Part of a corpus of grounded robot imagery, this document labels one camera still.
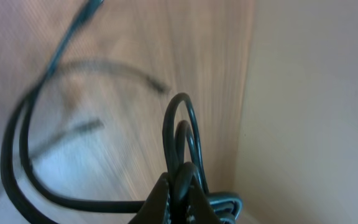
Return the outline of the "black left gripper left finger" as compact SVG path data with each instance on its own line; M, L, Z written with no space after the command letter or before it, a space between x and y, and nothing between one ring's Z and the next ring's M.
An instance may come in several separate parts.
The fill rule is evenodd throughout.
M170 220L170 188L164 172L153 187L143 206L129 224L168 224Z

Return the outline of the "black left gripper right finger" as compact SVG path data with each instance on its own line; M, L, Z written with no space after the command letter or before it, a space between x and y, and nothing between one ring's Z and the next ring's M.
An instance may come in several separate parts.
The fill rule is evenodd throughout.
M220 224L208 200L198 183L191 184L188 189L188 205L186 206L186 222L190 224Z

